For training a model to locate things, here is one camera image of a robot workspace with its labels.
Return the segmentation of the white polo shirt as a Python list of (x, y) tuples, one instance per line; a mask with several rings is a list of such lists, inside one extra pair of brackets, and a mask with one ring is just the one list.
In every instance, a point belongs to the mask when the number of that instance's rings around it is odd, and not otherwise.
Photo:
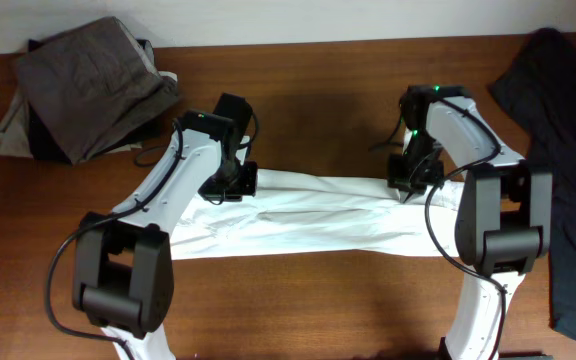
[(456, 256), (462, 190), (448, 182), (433, 197), (407, 199), (382, 179), (262, 169), (253, 197), (213, 205), (195, 196), (171, 253), (175, 260), (343, 250)]

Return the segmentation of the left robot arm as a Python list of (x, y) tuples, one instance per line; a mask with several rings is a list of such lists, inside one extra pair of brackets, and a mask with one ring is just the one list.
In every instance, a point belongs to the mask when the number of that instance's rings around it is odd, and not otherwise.
[(251, 196), (246, 156), (256, 115), (190, 110), (144, 181), (108, 215), (87, 214), (73, 239), (72, 302), (122, 359), (170, 359), (163, 326), (174, 293), (171, 235), (195, 196), (221, 205)]

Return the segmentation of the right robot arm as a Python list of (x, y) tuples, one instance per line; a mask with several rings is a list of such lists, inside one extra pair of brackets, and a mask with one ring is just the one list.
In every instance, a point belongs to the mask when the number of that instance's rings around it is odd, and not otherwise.
[(462, 86), (411, 85), (399, 100), (401, 153), (388, 159), (387, 182), (408, 198), (464, 179), (454, 225), (463, 272), (457, 313), (438, 359), (497, 359), (512, 297), (550, 247), (552, 173), (509, 148)]

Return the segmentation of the dark green black garment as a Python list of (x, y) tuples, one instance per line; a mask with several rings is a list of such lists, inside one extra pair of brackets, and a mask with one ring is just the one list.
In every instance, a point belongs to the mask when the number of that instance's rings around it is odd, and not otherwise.
[(552, 170), (551, 323), (576, 341), (576, 48), (539, 29), (489, 91), (530, 135), (528, 161)]

